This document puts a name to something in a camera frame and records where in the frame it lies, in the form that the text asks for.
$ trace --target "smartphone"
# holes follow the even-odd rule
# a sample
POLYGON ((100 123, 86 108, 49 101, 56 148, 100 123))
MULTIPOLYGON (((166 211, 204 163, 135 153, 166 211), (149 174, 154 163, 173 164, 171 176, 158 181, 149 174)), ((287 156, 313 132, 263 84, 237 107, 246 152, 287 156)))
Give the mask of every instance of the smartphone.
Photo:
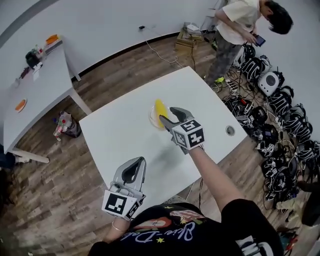
POLYGON ((256 43, 255 43, 256 46, 261 47, 261 46, 266 42, 266 40, 264 40, 264 39, 263 39, 260 35, 258 35, 258 34, 255 34, 254 37, 256 38, 256 43))

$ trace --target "black and white marker cube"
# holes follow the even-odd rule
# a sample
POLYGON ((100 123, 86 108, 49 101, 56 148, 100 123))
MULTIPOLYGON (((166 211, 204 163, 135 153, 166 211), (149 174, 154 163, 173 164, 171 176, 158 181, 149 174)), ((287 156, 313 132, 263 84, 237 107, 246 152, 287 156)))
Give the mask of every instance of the black and white marker cube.
POLYGON ((106 190, 102 203, 102 210, 110 215, 129 221, 142 202, 136 198, 106 190))
POLYGON ((175 143, 187 150, 192 150, 205 141, 204 130, 194 119, 173 127, 172 132, 175 143))

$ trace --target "orange object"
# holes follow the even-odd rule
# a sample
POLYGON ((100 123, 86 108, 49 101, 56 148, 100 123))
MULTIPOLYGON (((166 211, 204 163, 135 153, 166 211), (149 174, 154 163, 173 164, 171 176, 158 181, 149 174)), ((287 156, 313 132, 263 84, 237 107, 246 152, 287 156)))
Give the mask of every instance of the orange object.
POLYGON ((57 41, 59 39, 57 34, 53 34, 52 36, 50 36, 47 40, 45 40, 47 45, 52 44, 53 42, 57 41))
POLYGON ((27 99, 23 99, 20 101, 20 103, 15 107, 15 110, 20 112, 21 110, 24 109, 25 105, 27 104, 27 99))

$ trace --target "black hair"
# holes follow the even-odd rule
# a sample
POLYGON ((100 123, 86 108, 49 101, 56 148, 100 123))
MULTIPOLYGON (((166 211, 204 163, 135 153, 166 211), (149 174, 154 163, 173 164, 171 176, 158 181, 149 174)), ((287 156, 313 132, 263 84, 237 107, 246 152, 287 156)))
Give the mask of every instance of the black hair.
POLYGON ((271 24, 270 30, 281 35, 288 34, 294 22, 287 10, 272 0, 267 0, 264 4, 273 12, 268 15, 271 24))

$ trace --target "gray pants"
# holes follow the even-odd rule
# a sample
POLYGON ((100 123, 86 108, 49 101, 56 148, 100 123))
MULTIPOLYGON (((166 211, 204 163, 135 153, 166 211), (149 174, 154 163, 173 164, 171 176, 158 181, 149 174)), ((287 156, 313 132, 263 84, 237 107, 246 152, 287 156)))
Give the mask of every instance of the gray pants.
POLYGON ((240 44, 232 44, 226 41, 218 31, 215 33, 215 40, 217 44, 216 56, 205 77, 205 82, 211 87, 214 86, 215 80, 227 73, 241 49, 240 44))

